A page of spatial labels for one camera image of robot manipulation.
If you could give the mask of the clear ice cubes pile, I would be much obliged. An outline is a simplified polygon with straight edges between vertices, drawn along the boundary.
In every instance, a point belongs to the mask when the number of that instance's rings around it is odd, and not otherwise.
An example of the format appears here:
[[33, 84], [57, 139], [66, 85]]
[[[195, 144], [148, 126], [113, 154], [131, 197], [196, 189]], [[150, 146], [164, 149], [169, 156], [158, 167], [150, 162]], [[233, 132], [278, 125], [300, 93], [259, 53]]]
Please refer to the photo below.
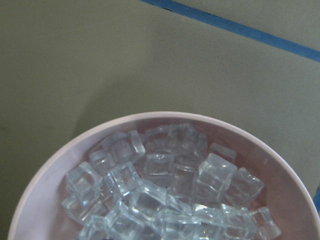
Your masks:
[[189, 123], [104, 138], [65, 176], [77, 240], [276, 240], [264, 183]]

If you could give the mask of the pink bowl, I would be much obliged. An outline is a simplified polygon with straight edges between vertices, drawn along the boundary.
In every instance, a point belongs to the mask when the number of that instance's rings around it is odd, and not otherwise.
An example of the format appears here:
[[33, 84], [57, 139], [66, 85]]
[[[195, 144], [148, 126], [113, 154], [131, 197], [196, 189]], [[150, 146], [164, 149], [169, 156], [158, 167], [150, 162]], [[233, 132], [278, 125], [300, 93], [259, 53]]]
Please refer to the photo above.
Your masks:
[[10, 240], [70, 240], [80, 229], [69, 219], [61, 201], [66, 197], [65, 174], [76, 167], [104, 137], [116, 131], [144, 132], [162, 124], [191, 123], [209, 142], [226, 144], [238, 153], [236, 162], [265, 183], [258, 205], [267, 204], [283, 240], [317, 240], [320, 218], [300, 178], [263, 141], [229, 123], [211, 117], [174, 111], [132, 114], [100, 124], [71, 140], [39, 169], [15, 210]]

